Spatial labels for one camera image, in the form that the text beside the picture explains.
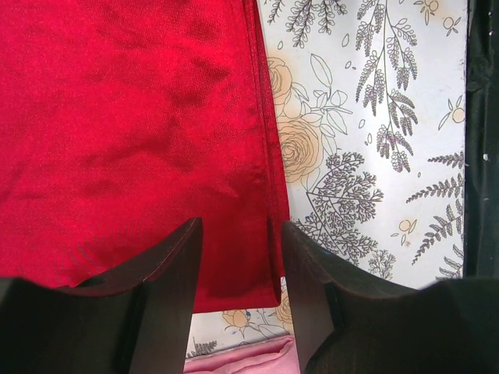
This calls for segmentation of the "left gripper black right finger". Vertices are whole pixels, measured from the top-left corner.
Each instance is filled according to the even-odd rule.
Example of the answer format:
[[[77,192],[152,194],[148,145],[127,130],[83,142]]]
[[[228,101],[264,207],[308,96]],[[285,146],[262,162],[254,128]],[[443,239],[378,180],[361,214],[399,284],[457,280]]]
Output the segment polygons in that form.
[[[281,241],[301,372],[497,372],[497,280],[416,290],[361,270],[293,223]]]

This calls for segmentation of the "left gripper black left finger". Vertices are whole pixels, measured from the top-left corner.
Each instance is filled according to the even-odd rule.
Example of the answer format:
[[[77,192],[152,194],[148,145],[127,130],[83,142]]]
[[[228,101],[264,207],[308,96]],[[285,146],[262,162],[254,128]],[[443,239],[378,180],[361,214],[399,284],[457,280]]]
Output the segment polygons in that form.
[[[2,279],[2,372],[181,373],[202,241],[193,218],[75,288]]]

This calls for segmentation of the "red cloth napkin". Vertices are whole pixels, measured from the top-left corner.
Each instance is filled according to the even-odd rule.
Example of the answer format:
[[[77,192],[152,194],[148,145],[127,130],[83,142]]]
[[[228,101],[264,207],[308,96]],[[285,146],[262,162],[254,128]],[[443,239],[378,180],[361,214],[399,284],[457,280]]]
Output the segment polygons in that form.
[[[1,4],[1,274],[75,286],[203,221],[196,312],[281,300],[255,1]]]

